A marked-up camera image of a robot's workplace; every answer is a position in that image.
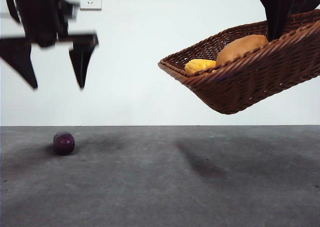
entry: purple fruit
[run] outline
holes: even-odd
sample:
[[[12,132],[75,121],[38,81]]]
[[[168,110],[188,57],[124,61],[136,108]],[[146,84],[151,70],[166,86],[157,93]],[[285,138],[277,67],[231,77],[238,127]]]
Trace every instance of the purple fruit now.
[[[68,132],[59,132],[53,137],[53,150],[58,155],[70,155],[75,149],[75,139]]]

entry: brown wicker basket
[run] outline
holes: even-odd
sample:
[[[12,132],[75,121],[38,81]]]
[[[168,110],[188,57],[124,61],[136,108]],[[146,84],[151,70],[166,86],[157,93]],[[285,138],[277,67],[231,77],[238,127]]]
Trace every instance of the brown wicker basket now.
[[[158,65],[210,108],[227,115],[320,75],[320,9],[291,15],[279,39],[240,58],[192,75],[184,71],[188,61],[215,60],[228,43],[254,34],[267,37],[267,21],[226,29]]]

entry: gray floor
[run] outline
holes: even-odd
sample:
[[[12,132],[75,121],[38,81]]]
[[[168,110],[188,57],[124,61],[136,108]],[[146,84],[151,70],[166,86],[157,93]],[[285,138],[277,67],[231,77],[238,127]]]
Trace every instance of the gray floor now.
[[[76,150],[50,143],[71,132]],[[320,126],[2,127],[2,227],[319,227]]]

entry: bread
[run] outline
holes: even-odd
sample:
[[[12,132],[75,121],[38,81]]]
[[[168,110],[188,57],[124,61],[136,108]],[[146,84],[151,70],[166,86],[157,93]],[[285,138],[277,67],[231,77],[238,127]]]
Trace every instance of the bread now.
[[[227,44],[216,57],[216,66],[223,65],[228,61],[232,61],[241,57],[248,51],[253,51],[268,43],[264,35],[252,34],[243,38],[236,39]]]

